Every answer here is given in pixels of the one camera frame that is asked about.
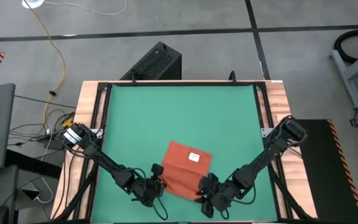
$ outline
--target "gray floor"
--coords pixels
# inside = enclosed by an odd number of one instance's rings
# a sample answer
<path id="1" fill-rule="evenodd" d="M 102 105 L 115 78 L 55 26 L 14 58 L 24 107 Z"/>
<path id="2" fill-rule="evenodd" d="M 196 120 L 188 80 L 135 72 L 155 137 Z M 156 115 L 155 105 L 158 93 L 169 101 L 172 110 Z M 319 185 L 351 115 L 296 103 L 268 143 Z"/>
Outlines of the gray floor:
<path id="1" fill-rule="evenodd" d="M 123 0 L 71 0 L 103 12 L 119 11 Z M 337 26 L 358 24 L 358 0 L 251 0 L 258 27 Z M 127 0 L 128 8 L 116 16 L 100 16 L 70 6 L 44 4 L 36 9 L 52 35 L 98 34 L 159 30 L 250 28 L 241 0 Z M 336 37 L 346 30 L 260 33 L 271 79 L 284 80 L 292 113 L 299 118 L 329 118 L 337 127 L 342 147 L 358 188 L 358 131 L 350 126 L 352 104 L 333 61 L 328 58 Z M 20 1 L 0 0 L 0 37 L 45 35 Z M 83 80 L 116 80 L 158 41 L 183 54 L 183 79 L 226 79 L 235 70 L 239 79 L 261 80 L 260 63 L 252 33 L 168 35 L 55 41 L 67 61 L 67 78 L 53 99 L 75 106 Z M 358 39 L 344 48 L 358 56 Z M 46 100 L 62 72 L 62 63 L 48 41 L 0 42 L 6 53 L 0 84 L 13 82 L 16 93 Z M 41 123 L 44 104 L 15 99 L 12 127 Z M 62 109 L 65 113 L 72 110 Z M 54 112 L 52 124 L 60 116 Z M 34 133 L 40 127 L 24 129 Z M 44 149 L 29 143 L 14 150 L 39 156 Z M 46 158 L 61 163 L 63 154 Z M 20 183 L 33 174 L 21 173 Z M 57 181 L 47 179 L 55 190 Z M 41 198 L 49 192 L 40 180 Z M 47 220 L 42 205 L 24 202 L 19 223 Z M 50 213 L 51 205 L 46 209 Z"/>

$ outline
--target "wooden plank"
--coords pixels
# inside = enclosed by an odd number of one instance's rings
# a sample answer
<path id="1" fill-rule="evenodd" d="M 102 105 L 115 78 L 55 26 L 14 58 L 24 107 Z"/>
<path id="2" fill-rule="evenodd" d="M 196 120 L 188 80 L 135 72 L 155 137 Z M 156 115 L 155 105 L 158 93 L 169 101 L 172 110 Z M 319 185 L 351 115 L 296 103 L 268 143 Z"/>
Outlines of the wooden plank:
<path id="1" fill-rule="evenodd" d="M 76 123 L 83 123 L 87 126 L 91 124 L 91 118 L 93 113 L 94 102 L 96 98 L 96 91 L 99 82 L 109 82 L 109 83 L 130 83 L 131 81 L 120 80 L 120 81 L 85 81 L 83 82 L 80 97 L 78 100 L 76 114 L 74 121 Z M 139 83 L 166 83 L 166 82 L 194 82 L 194 83 L 203 83 L 203 82 L 232 82 L 230 80 L 139 80 Z M 275 125 L 290 114 L 290 107 L 288 104 L 287 96 L 285 94 L 284 85 L 282 81 L 261 81 L 261 80 L 239 80 L 238 82 L 265 82 L 267 87 L 267 94 L 270 103 L 270 109 L 272 111 L 273 122 Z M 96 120 L 96 127 L 99 127 L 101 121 L 101 113 L 103 110 L 104 95 L 101 97 L 101 102 L 98 111 L 98 117 Z M 267 126 L 267 117 L 266 110 L 264 107 L 264 101 L 262 95 L 259 94 L 259 102 L 262 111 L 262 117 L 264 119 L 264 124 Z M 72 155 L 70 153 L 66 154 L 66 180 L 68 178 L 68 165 Z M 313 199 L 311 197 L 311 192 L 309 188 L 308 179 L 306 176 L 305 167 L 303 161 L 295 153 L 287 151 L 282 156 L 283 169 L 285 173 L 285 178 L 287 181 L 287 187 L 289 191 L 293 194 L 296 201 L 303 207 L 303 209 L 312 217 L 316 217 L 316 210 L 314 208 Z M 70 180 L 70 189 L 68 194 L 68 201 L 71 201 L 72 197 L 78 190 L 78 184 L 80 181 L 81 169 L 82 169 L 83 159 L 76 157 L 74 158 L 72 169 L 71 169 L 71 180 Z M 277 191 L 277 197 L 279 201 L 280 213 L 282 217 L 286 217 L 285 207 L 283 204 L 283 196 L 279 189 Z M 59 185 L 56 192 L 56 199 L 54 201 L 52 214 L 55 213 L 58 204 L 60 203 L 60 198 L 63 194 L 63 174 L 60 176 Z M 80 218 L 85 217 L 86 205 L 88 202 L 88 190 L 85 192 L 80 210 Z M 57 216 L 64 210 L 65 198 L 63 199 L 62 206 L 57 212 Z"/>

